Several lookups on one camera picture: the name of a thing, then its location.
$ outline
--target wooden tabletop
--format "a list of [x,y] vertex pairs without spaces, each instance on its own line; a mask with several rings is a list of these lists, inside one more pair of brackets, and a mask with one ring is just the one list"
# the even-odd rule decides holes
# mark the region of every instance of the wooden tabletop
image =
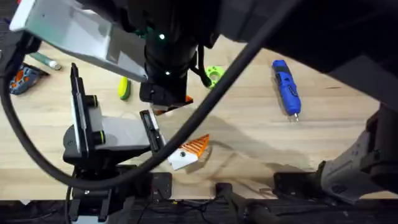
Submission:
[[[206,50],[205,64],[226,68],[243,44],[220,37]],[[120,76],[70,57],[46,44],[41,53],[60,62],[54,71],[29,56],[25,62],[51,76],[12,100],[17,114],[45,157],[65,172],[62,138],[72,123],[70,65],[75,62],[87,94],[97,95],[104,115],[139,118],[149,108],[139,100],[139,83],[132,83],[128,101],[118,98]],[[290,122],[280,104],[271,63],[284,59],[293,73],[302,100],[299,122]],[[187,93],[194,103],[158,117],[161,131],[170,138],[208,94],[200,79],[188,76]],[[283,170],[316,170],[322,160],[333,159],[354,143],[366,119],[378,107],[374,99],[289,58],[268,50],[247,67],[191,138],[210,135],[207,159],[172,171],[168,162],[157,171],[172,172],[174,198],[209,198],[217,182],[231,182],[245,197],[273,197],[272,174]],[[61,199],[66,187],[53,180],[30,159],[0,111],[0,199]],[[139,164],[149,153],[127,161]]]

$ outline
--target black cable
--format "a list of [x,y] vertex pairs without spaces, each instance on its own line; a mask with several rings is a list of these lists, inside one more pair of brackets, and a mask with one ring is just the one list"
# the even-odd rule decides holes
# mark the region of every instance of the black cable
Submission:
[[144,215],[145,211],[147,210],[147,208],[148,208],[148,206],[149,206],[150,204],[151,204],[151,203],[147,203],[147,205],[145,205],[145,207],[142,209],[141,214],[139,215],[139,218],[138,218],[136,224],[139,224],[139,222],[141,222],[142,216]]
[[[76,167],[73,169],[72,177],[76,176]],[[63,204],[63,217],[65,219],[65,224],[71,224],[69,217],[69,203],[70,203],[70,194],[72,192],[72,187],[68,186],[67,195],[65,196],[65,202]]]
[[41,215],[39,217],[34,217],[34,218],[20,218],[20,219],[15,219],[15,220],[4,220],[6,223],[24,223],[24,222],[33,222],[37,220],[41,220],[43,218],[48,218],[54,214],[56,214],[58,210],[52,211],[50,213],[47,213],[45,215]]
[[205,217],[205,213],[200,211],[200,216],[201,219],[203,219],[203,221],[205,221],[207,224],[214,224],[213,222],[209,221],[206,217]]
[[181,146],[188,137],[196,130],[203,120],[209,115],[210,111],[216,106],[223,95],[228,91],[242,71],[247,67],[250,61],[262,49],[264,42],[267,41],[275,30],[284,21],[284,18],[291,13],[292,9],[300,0],[285,1],[283,5],[274,13],[272,17],[259,29],[252,40],[243,48],[232,64],[225,71],[218,84],[202,101],[196,111],[188,118],[184,125],[177,131],[171,140],[157,153],[148,160],[144,161],[135,169],[131,169],[119,176],[106,180],[81,180],[75,179],[60,169],[56,168],[37,150],[29,139],[27,133],[19,121],[9,94],[8,82],[5,78],[0,79],[2,86],[1,103],[4,112],[10,122],[12,129],[21,142],[22,146],[33,159],[33,161],[48,175],[64,183],[65,185],[85,190],[110,189],[117,185],[124,184],[139,175],[145,174],[157,167],[166,160],[179,146]]

